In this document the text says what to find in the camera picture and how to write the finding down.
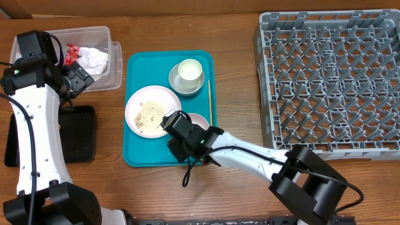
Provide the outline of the grey saucer bowl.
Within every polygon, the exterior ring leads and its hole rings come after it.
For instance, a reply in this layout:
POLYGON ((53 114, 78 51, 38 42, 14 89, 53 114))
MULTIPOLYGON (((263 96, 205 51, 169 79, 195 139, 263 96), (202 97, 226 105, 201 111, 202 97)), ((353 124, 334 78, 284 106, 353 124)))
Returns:
POLYGON ((183 96, 193 96, 195 94, 197 94, 205 81, 205 75, 202 72, 200 77, 199 77, 199 81, 197 82, 196 86, 193 88, 186 88, 183 86, 183 83, 180 80, 180 76, 178 74, 178 66, 179 64, 176 64, 169 72, 169 84, 170 86, 173 88, 174 91, 176 91, 177 93, 179 93, 180 95, 183 96))

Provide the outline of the clear plastic bin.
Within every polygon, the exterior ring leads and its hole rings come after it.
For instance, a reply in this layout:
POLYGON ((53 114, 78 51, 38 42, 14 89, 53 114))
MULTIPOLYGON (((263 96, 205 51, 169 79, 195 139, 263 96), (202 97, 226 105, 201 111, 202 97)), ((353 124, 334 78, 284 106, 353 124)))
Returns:
POLYGON ((50 30, 58 40, 53 41, 56 54, 62 49, 66 56, 68 44, 77 47, 96 48, 107 54, 107 64, 100 73, 91 74, 94 82, 85 91, 107 91, 118 89, 122 84, 123 59, 121 45, 111 39, 110 30, 106 26, 79 27, 71 29, 50 30))

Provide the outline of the large white plate with crumbs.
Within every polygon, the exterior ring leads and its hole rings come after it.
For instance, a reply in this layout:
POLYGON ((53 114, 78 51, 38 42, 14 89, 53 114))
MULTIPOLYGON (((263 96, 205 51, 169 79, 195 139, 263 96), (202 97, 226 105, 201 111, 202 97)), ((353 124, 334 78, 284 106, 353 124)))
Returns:
POLYGON ((163 117, 171 110, 181 110, 178 96, 164 86, 146 86, 128 100, 125 120, 128 127, 143 138, 160 138, 167 134, 161 127, 163 117))

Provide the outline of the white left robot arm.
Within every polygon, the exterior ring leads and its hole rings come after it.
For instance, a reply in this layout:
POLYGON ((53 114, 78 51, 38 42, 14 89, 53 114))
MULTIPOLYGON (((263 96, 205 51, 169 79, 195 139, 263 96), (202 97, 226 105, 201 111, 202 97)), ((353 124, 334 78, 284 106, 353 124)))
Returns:
POLYGON ((95 194, 73 184, 59 133, 59 108, 81 94, 93 78, 78 64, 64 64, 53 34, 17 36, 21 57, 6 64, 1 97, 12 106, 19 149, 15 199, 3 204, 11 224, 129 224, 129 214, 99 205, 95 194))

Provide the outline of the small white bowl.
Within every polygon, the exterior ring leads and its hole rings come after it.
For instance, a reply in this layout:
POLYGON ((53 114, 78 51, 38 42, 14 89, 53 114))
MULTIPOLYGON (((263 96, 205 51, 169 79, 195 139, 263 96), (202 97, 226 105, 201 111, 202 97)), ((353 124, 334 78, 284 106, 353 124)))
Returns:
POLYGON ((202 117, 200 114, 189 113, 188 115, 191 118, 191 122, 193 124, 199 125, 204 130, 207 130, 209 128, 208 121, 204 117, 202 117))

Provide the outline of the teal plastic tray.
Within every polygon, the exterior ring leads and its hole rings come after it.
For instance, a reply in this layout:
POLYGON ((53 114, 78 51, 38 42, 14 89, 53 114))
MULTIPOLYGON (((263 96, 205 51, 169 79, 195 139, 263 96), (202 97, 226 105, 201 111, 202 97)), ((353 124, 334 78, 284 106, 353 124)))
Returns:
MULTIPOLYGON (((153 51, 138 52, 127 62, 126 98, 146 86, 164 86, 172 89, 169 84, 169 72, 185 59, 195 59, 201 63, 205 82, 201 90, 193 96, 178 94, 182 110, 187 113, 200 114, 209 119, 208 81, 211 83, 213 125, 218 125, 216 108, 216 88, 214 80, 214 62, 212 56, 203 50, 187 51, 153 51)), ((122 155, 125 162, 133 167, 184 166, 186 162, 178 162, 167 147, 170 135, 159 138, 145 138, 135 134, 124 124, 122 155)))

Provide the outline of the white cup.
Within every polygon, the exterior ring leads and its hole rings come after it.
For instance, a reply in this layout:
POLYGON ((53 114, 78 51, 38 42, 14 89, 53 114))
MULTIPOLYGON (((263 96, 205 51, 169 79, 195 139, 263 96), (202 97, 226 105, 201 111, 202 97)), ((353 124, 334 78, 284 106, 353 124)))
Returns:
POLYGON ((178 65, 178 74, 182 85, 191 89, 198 85, 203 72, 201 63, 195 59, 185 59, 178 65))

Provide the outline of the grey dishwasher rack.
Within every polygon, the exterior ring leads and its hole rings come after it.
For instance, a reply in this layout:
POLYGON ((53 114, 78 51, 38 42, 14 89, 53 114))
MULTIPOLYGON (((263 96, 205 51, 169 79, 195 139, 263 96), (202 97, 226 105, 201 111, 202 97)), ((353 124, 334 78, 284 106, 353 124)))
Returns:
POLYGON ((399 159, 397 9, 265 12, 254 58, 264 146, 399 159))

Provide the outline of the black tray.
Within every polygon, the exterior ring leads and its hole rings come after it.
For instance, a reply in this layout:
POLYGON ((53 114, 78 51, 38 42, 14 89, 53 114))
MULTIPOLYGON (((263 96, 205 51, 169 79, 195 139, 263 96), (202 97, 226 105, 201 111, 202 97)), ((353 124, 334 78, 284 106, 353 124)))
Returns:
MULTIPOLYGON (((92 106, 64 107, 59 110, 59 129, 65 163, 89 162, 96 155, 96 113, 92 106)), ((18 135, 15 116, 10 118, 4 164, 19 166, 18 135)))

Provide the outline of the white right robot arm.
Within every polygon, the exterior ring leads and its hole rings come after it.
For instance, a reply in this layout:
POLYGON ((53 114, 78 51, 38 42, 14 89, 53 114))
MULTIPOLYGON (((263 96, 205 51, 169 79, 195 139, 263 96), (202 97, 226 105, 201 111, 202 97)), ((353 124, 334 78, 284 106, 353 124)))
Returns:
POLYGON ((306 224, 329 224, 346 189, 345 178, 302 145, 288 151, 251 144, 218 127, 203 129, 183 111, 168 112, 161 127, 171 135, 167 146, 178 161, 193 158, 195 163, 241 169, 264 179, 306 224))

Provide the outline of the wooden chopstick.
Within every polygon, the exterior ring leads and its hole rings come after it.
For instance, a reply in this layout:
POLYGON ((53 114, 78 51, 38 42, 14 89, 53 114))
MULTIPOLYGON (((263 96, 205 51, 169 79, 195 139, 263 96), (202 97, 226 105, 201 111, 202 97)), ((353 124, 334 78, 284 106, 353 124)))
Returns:
POLYGON ((213 104, 212 104, 212 96, 211 96, 211 83, 208 81, 208 97, 209 97, 209 124, 213 126, 213 104))

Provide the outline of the red snack wrapper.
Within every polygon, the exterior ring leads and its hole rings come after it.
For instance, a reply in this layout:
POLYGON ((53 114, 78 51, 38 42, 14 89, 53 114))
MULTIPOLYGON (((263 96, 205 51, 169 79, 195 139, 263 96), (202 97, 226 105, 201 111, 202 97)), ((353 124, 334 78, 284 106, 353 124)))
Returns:
POLYGON ((71 65, 73 62, 76 62, 78 60, 79 56, 79 46, 75 46, 73 44, 68 43, 67 44, 67 53, 64 58, 64 65, 71 65))

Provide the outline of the white napkin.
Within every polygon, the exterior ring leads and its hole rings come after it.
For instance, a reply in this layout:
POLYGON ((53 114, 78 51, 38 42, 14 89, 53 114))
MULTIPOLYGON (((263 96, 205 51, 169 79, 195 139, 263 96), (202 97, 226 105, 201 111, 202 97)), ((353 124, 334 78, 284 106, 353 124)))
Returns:
POLYGON ((108 53, 93 47, 80 47, 77 62, 90 75, 101 74, 108 61, 108 53))

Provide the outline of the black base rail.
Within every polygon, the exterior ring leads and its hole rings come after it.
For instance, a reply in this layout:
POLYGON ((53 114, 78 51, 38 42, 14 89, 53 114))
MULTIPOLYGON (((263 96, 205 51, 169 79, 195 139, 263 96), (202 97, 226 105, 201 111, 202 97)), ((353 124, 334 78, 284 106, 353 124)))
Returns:
POLYGON ((137 225, 298 225, 295 216, 274 216, 268 219, 213 219, 213 220, 186 220, 186 221, 165 221, 163 219, 135 219, 133 224, 137 225))

